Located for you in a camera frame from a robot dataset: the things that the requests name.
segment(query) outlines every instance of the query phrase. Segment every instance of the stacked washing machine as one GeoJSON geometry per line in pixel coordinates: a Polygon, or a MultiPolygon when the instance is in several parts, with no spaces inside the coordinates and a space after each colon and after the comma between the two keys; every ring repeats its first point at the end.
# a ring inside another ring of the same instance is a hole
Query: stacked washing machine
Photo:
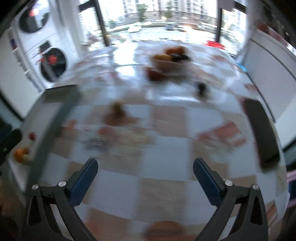
{"type": "Polygon", "coordinates": [[[32,0],[13,23],[18,42],[42,89],[51,88],[78,59],[57,1],[32,0]]]}

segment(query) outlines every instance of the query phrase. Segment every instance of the checkered tablecloth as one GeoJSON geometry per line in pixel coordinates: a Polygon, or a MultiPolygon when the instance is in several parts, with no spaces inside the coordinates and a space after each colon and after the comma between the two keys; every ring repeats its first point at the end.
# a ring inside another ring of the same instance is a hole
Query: checkered tablecloth
{"type": "MultiPolygon", "coordinates": [[[[83,96],[54,141],[41,184],[67,180],[93,157],[99,171],[76,210],[98,240],[149,240],[152,225],[163,224],[158,221],[178,227],[176,240],[194,240],[216,210],[192,170],[202,157],[235,185],[257,183],[270,232],[277,232],[288,200],[283,153],[277,167],[260,168],[242,109],[244,98],[262,102],[259,93],[228,54],[184,43],[192,59],[188,74],[150,82],[144,68],[149,57],[177,44],[146,41],[99,50],[57,83],[79,84],[83,96]],[[208,99],[197,96],[197,81],[210,87],[208,99]],[[104,118],[117,100],[126,119],[109,126],[104,118]]],[[[221,238],[237,212],[236,206],[221,238]]]]}

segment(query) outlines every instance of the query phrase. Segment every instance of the food item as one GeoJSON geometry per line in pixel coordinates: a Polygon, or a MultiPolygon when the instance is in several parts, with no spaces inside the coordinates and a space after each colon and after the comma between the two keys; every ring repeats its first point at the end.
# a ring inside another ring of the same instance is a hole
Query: food item
{"type": "Polygon", "coordinates": [[[30,161],[29,159],[29,148],[17,148],[14,152],[14,158],[17,162],[27,165],[30,161]]]}
{"type": "Polygon", "coordinates": [[[35,132],[30,132],[29,133],[29,139],[31,141],[35,141],[36,140],[36,133],[35,132]]]}
{"type": "Polygon", "coordinates": [[[178,62],[182,60],[181,56],[178,54],[172,53],[171,56],[172,56],[172,62],[178,62]]]}
{"type": "Polygon", "coordinates": [[[114,102],[114,104],[112,105],[112,111],[114,118],[121,118],[125,116],[125,112],[122,109],[122,103],[119,101],[114,102]]]}
{"type": "Polygon", "coordinates": [[[155,54],[152,59],[171,61],[172,57],[168,54],[155,54]]]}
{"type": "Polygon", "coordinates": [[[165,53],[166,54],[172,54],[172,53],[176,53],[176,48],[167,48],[167,49],[165,49],[165,53]]]}
{"type": "Polygon", "coordinates": [[[160,81],[165,78],[164,74],[157,72],[150,67],[146,67],[146,72],[147,72],[149,80],[151,80],[151,81],[160,81]]]}
{"type": "Polygon", "coordinates": [[[182,60],[189,60],[189,57],[186,54],[181,54],[180,56],[182,60]]]}
{"type": "Polygon", "coordinates": [[[177,46],[177,47],[170,47],[170,48],[167,48],[165,50],[165,53],[170,55],[170,54],[178,54],[178,55],[182,55],[182,54],[185,54],[185,47],[180,45],[180,46],[177,46]]]}
{"type": "Polygon", "coordinates": [[[185,54],[185,47],[182,45],[178,46],[175,53],[179,55],[185,54]]]}

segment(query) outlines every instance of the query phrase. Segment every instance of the washer door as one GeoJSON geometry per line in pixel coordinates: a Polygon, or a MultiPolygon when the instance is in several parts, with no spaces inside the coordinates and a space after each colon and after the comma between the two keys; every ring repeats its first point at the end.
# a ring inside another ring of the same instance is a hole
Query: washer door
{"type": "MultiPolygon", "coordinates": [[[[58,79],[66,71],[66,68],[67,68],[67,61],[66,61],[65,55],[58,48],[51,48],[46,53],[43,53],[43,55],[46,57],[49,63],[49,66],[51,67],[53,73],[58,79]]],[[[53,82],[50,79],[48,73],[45,71],[45,68],[43,67],[42,64],[41,64],[41,74],[47,81],[53,82]]]]}
{"type": "Polygon", "coordinates": [[[33,0],[23,12],[19,20],[20,29],[25,33],[35,33],[42,29],[49,18],[47,0],[33,0]]]}

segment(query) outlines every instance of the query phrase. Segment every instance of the metal screw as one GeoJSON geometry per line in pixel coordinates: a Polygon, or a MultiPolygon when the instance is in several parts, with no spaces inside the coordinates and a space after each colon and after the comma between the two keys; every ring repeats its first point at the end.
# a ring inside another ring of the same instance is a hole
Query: metal screw
{"type": "Polygon", "coordinates": [[[259,189],[259,186],[257,184],[253,184],[252,187],[255,189],[255,190],[258,190],[259,189]]]}
{"type": "Polygon", "coordinates": [[[229,186],[229,187],[233,185],[232,181],[230,181],[230,180],[226,180],[225,184],[226,184],[226,186],[229,186]]]}
{"type": "Polygon", "coordinates": [[[65,186],[65,185],[66,185],[66,182],[65,182],[65,181],[60,181],[60,182],[59,182],[59,186],[60,186],[60,187],[63,187],[63,186],[65,186]]]}
{"type": "Polygon", "coordinates": [[[33,190],[36,190],[38,188],[38,185],[37,184],[34,184],[33,186],[32,186],[32,189],[33,190]]]}

